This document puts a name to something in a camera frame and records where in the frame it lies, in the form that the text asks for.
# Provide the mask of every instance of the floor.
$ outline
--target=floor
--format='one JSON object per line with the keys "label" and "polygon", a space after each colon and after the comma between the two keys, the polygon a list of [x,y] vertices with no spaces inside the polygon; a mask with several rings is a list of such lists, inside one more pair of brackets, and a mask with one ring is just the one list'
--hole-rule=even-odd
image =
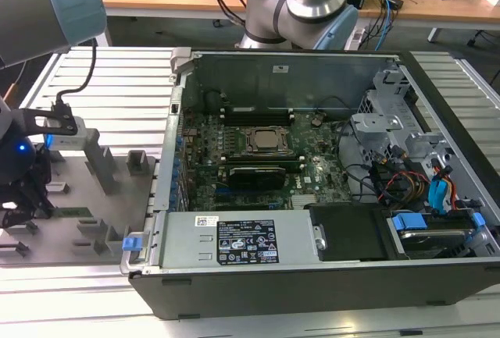
{"label": "floor", "polygon": [[[233,48],[241,40],[242,29],[222,20],[222,27],[215,28],[212,20],[179,20],[126,17],[109,17],[109,30],[116,46]],[[398,27],[387,36],[382,46],[386,51],[435,51],[451,52],[467,59],[486,81],[490,81],[500,69],[500,33],[495,37],[479,37],[474,47],[467,41],[473,36],[471,30],[446,30],[439,35],[436,43],[428,43],[430,29]],[[370,42],[367,49],[373,49],[377,40]],[[43,56],[32,61],[23,76],[15,102],[19,104],[29,91],[38,74],[48,61]],[[20,66],[0,71],[0,94],[4,95],[16,79]],[[500,92],[500,77],[493,87]]]}

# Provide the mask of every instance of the sticker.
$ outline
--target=sticker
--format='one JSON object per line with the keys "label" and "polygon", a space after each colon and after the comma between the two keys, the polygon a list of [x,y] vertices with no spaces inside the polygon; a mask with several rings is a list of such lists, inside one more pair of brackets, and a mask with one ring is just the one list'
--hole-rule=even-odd
{"label": "sticker", "polygon": [[216,225],[219,264],[251,265],[280,262],[273,219],[219,221]]}
{"label": "sticker", "polygon": [[274,65],[273,73],[288,73],[288,65]]}
{"label": "sticker", "polygon": [[197,215],[195,217],[195,226],[217,226],[218,215]]}

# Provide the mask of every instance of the blue cable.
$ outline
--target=blue cable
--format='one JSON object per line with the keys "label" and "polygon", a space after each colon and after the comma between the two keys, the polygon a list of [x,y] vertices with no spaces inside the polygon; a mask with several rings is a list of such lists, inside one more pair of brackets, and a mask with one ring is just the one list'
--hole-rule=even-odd
{"label": "blue cable", "polygon": [[377,43],[377,46],[375,47],[376,51],[378,51],[378,48],[380,48],[380,46],[384,42],[384,39],[385,39],[387,32],[388,32],[388,26],[390,23],[389,19],[391,18],[391,7],[389,5],[389,0],[385,0],[385,5],[387,6],[387,17],[386,17],[385,22],[384,22],[384,29],[382,30],[382,35],[380,36],[380,39]]}

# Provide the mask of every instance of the table leg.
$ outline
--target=table leg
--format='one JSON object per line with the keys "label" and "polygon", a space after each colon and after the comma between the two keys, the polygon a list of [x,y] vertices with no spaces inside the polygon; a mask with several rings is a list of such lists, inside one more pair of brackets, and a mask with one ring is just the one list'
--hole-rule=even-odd
{"label": "table leg", "polygon": [[430,43],[434,43],[438,38],[441,30],[442,28],[433,28],[429,36],[427,36],[427,41],[429,41]]}
{"label": "table leg", "polygon": [[109,36],[108,27],[106,27],[105,31],[98,35],[95,40],[97,40],[97,45],[99,47],[111,47],[113,42],[111,41],[111,36]]}

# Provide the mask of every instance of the green circuit board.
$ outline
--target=green circuit board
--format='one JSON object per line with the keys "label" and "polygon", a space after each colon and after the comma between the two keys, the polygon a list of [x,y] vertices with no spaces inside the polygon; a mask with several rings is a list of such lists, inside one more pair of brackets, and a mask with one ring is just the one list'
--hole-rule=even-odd
{"label": "green circuit board", "polygon": [[305,203],[350,201],[351,193],[341,174],[332,148],[337,140],[336,123],[313,126],[313,112],[295,113],[290,126],[269,126],[258,129],[275,131],[281,137],[276,155],[303,156],[298,173],[287,173],[279,190],[233,191],[223,174],[227,166],[224,155],[248,155],[249,134],[255,127],[224,126],[216,116],[187,116],[184,138],[187,139],[187,174],[190,177],[190,211],[267,210],[303,208]]}

